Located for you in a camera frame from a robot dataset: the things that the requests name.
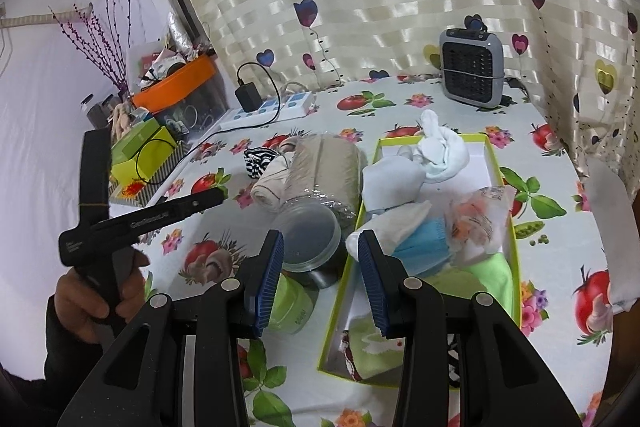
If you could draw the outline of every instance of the wall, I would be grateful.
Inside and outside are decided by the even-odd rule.
[[[97,8],[104,0],[0,0],[7,17]],[[151,0],[136,0],[136,41],[155,40],[163,22]],[[0,58],[0,362],[26,378],[42,375],[44,312],[65,268],[58,234],[77,222],[79,153],[88,121],[79,112],[90,92],[111,83],[55,25],[10,30]]]

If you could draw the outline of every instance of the yellow heart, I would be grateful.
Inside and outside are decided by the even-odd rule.
[[[596,80],[604,94],[609,94],[616,85],[618,72],[612,64],[606,65],[603,60],[596,60],[595,64]]]
[[[440,69],[440,48],[433,44],[427,44],[422,50],[424,58],[430,62],[434,68]]]

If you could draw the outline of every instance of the power strip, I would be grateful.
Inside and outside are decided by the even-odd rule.
[[[310,91],[297,92],[295,94],[285,96],[280,103],[280,114],[275,121],[293,120],[294,118],[302,118],[306,116],[311,106],[316,101],[316,95]],[[236,129],[238,127],[246,127],[249,125],[260,125],[267,123],[273,118],[273,113],[278,108],[278,99],[268,98],[255,111],[244,112],[240,109],[229,109],[218,120],[217,125],[220,130],[226,131]]]

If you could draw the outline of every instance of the blue cloth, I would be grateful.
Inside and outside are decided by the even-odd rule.
[[[444,218],[427,219],[391,255],[402,261],[409,275],[436,273],[451,256]]]

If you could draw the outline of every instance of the gray heater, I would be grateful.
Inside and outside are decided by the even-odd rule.
[[[504,55],[496,35],[459,28],[443,31],[440,57],[442,85],[449,98],[489,109],[500,105]]]

